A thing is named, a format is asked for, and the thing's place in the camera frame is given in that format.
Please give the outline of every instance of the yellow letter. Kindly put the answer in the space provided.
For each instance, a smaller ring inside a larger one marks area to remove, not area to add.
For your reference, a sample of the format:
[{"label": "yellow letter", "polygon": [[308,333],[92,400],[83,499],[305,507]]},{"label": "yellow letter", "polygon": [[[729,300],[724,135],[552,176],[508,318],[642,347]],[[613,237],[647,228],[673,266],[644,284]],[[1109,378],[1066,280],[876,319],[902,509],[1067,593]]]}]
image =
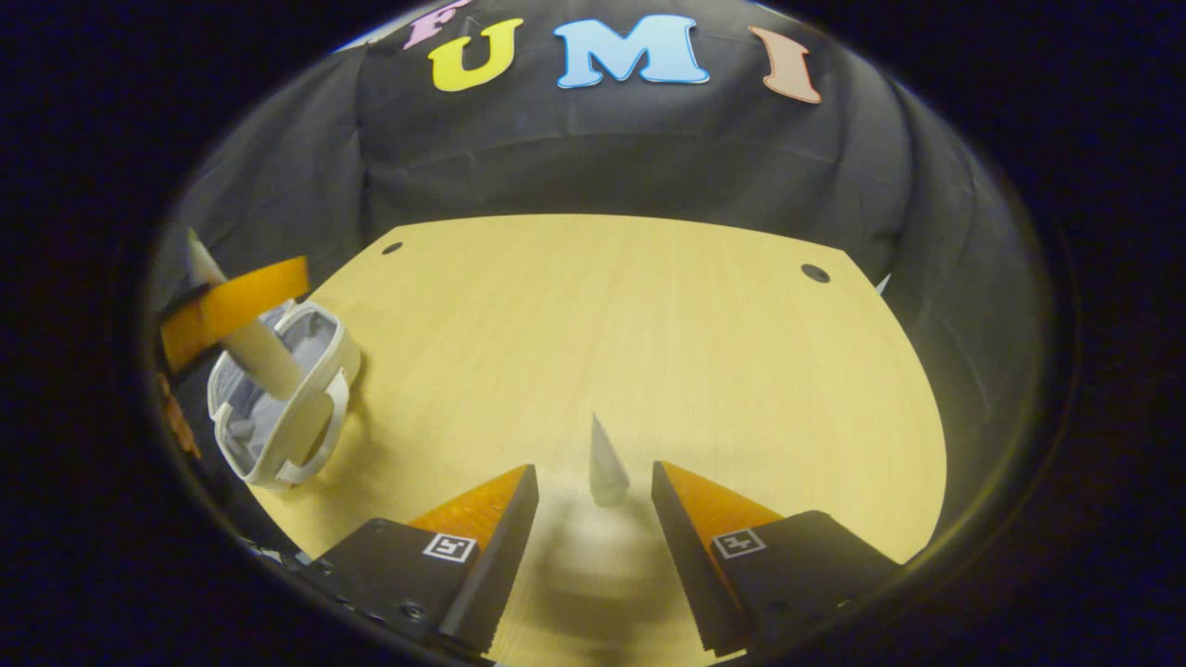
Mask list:
[{"label": "yellow letter", "polygon": [[467,70],[461,66],[461,50],[470,43],[468,37],[441,44],[428,53],[433,62],[433,83],[446,93],[457,93],[493,81],[506,71],[515,58],[515,28],[523,19],[509,19],[482,31],[490,38],[490,59],[480,68]]},{"label": "yellow letter", "polygon": [[754,26],[750,26],[750,32],[761,39],[766,45],[766,56],[770,57],[770,76],[763,80],[766,88],[779,95],[818,104],[820,93],[811,87],[808,64],[803,59],[808,50],[798,42],[777,32]]}]

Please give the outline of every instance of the black cloth backdrop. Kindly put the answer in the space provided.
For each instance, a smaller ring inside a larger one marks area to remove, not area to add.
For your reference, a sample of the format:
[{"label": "black cloth backdrop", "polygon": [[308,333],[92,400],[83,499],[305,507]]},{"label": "black cloth backdrop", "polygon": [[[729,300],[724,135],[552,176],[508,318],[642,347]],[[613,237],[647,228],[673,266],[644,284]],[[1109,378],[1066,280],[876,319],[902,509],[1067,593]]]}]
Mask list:
[{"label": "black cloth backdrop", "polygon": [[[691,44],[709,82],[650,83],[636,71],[556,85],[556,26],[598,18],[625,34],[651,13],[696,20]],[[478,33],[510,18],[524,24],[506,72],[461,93],[434,88],[428,51],[468,36],[465,65],[480,65],[489,49]],[[750,25],[810,51],[822,103],[765,88],[770,63]],[[872,282],[892,273],[884,296],[946,437],[940,531],[1027,436],[1054,336],[1041,248],[990,167],[875,65],[741,2],[474,0],[404,50],[409,32],[327,56],[212,151],[164,235],[153,307],[185,287],[190,227],[228,274],[305,254],[318,285],[400,224],[536,212],[725,224],[841,248]],[[205,417],[208,370],[178,396],[206,465],[224,468]]]}]

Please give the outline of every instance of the letter m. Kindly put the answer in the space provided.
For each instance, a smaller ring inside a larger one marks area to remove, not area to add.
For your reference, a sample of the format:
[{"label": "letter m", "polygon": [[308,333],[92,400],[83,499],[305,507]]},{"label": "letter m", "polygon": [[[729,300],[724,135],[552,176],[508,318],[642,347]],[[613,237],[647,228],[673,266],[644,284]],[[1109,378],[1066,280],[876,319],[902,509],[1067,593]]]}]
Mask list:
[{"label": "letter m", "polygon": [[630,34],[621,37],[597,19],[573,21],[553,34],[565,39],[567,70],[556,83],[561,88],[595,85],[601,72],[593,70],[597,58],[605,71],[626,81],[643,53],[646,66],[639,74],[646,81],[663,83],[704,83],[708,71],[696,65],[689,32],[696,21],[672,14],[643,17]]}]

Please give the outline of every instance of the light wood surface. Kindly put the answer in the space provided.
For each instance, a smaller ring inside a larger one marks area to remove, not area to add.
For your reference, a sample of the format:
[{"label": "light wood surface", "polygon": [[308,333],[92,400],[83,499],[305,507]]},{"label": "light wood surface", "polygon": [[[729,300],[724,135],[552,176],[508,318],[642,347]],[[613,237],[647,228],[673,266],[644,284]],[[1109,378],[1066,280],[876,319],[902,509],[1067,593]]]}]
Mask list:
[{"label": "light wood surface", "polygon": [[[930,386],[841,250],[653,218],[444,221],[391,230],[311,299],[362,373],[325,469],[256,497],[315,558],[534,463],[535,528],[489,654],[504,663],[714,661],[650,502],[656,459],[783,515],[827,512],[899,563],[938,519]],[[589,494],[594,412],[631,476],[621,507]]]}]

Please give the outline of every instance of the white plastic holder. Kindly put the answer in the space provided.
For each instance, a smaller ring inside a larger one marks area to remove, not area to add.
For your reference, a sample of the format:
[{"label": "white plastic holder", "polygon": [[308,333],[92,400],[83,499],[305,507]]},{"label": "white plastic holder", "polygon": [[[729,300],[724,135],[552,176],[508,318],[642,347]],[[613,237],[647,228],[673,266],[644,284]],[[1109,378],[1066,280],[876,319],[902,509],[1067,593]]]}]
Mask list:
[{"label": "white plastic holder", "polygon": [[274,399],[224,351],[206,381],[206,404],[231,470],[248,484],[285,489],[315,475],[333,453],[362,354],[342,322],[312,301],[287,301],[261,319],[301,367],[296,390],[287,401]]}]

